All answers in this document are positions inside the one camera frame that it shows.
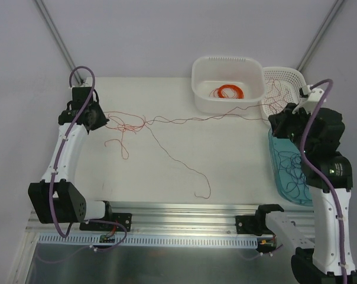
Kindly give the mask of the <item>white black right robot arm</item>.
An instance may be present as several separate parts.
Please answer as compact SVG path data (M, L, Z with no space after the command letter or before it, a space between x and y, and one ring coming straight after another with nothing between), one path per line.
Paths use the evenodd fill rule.
M342 114L329 108L309 114L288 104L268 120L272 135L290 140L301 154L313 203L315 241L306 239L277 204L258 207L255 228L263 234L272 232L290 251L298 283L357 283L348 222L352 166L337 150L345 130Z

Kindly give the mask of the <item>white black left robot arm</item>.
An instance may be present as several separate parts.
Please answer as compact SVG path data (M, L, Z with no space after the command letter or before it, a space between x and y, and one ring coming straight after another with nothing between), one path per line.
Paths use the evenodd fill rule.
M74 87L72 100L59 115L59 135L50 164L39 182L31 183L28 195L42 224L77 223L93 219L100 230L113 225L113 215L105 201L86 199L74 185L77 163L90 131L108 123L96 92L85 105L90 87ZM76 114L85 109L77 121Z

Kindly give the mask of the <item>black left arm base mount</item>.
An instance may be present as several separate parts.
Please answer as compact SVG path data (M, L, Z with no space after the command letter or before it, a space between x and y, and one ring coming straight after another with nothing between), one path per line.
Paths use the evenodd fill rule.
M120 226L115 223L121 224L127 232L131 230L132 214L113 212L112 207L108 201L105 202L105 216L97 221L89 221L88 223L82 222L79 226L80 231L112 231L122 230Z

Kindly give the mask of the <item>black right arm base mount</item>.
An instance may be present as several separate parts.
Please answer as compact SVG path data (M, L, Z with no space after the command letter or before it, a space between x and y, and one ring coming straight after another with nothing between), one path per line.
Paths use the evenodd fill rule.
M252 234L262 236L264 234L273 234L266 226L266 215L271 212L284 212L279 204L259 205L254 215L237 215L235 217L235 227L237 234Z

